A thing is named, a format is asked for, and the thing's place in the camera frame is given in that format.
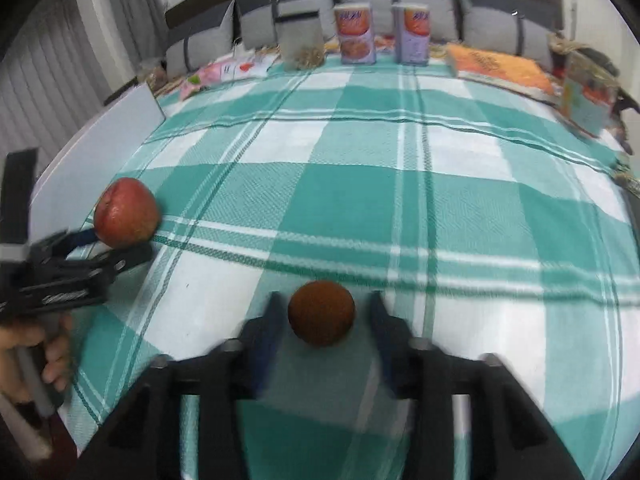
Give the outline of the person's left hand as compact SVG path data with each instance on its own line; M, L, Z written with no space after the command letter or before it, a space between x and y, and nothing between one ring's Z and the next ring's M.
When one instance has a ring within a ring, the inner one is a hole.
M13 404L39 403L45 394L60 404L70 382L73 318L59 313L53 319L52 335L35 318L1 324L1 394Z

